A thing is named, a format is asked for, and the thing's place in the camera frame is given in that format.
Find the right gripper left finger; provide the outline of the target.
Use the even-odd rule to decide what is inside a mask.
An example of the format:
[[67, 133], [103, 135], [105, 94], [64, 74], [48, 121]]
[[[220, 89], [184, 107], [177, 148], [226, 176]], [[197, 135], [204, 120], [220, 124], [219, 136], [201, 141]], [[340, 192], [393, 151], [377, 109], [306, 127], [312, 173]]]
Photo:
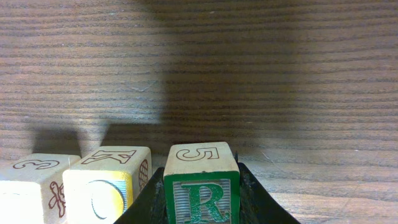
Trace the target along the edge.
[[163, 174], [163, 167], [155, 171], [133, 204], [114, 224], [168, 224]]

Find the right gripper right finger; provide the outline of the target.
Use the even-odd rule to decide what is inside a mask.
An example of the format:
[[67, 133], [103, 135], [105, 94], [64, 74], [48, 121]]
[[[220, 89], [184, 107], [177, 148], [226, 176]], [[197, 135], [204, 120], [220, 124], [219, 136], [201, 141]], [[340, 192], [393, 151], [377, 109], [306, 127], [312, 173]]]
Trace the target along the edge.
[[242, 162], [240, 171], [240, 224], [300, 224], [280, 206]]

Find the yellow O block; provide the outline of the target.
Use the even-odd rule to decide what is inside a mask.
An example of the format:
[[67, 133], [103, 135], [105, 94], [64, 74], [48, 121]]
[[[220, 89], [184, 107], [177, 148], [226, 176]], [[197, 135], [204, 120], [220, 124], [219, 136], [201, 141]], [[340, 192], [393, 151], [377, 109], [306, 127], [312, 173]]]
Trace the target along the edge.
[[99, 147], [63, 172], [68, 223], [114, 223], [151, 176], [148, 147]]

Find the green R block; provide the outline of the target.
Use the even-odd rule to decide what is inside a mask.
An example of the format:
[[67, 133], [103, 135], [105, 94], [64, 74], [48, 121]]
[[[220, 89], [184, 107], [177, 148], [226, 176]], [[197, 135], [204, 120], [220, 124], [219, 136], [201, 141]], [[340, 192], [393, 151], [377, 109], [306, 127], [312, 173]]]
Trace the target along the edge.
[[239, 223], [239, 180], [227, 142], [173, 145], [164, 169], [169, 223]]

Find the yellow C block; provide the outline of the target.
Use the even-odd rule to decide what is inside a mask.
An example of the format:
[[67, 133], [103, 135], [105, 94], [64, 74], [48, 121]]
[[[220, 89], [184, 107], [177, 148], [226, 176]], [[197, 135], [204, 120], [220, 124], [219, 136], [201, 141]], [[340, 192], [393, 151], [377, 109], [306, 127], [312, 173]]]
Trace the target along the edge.
[[35, 153], [1, 169], [1, 223], [65, 223], [62, 174], [80, 156]]

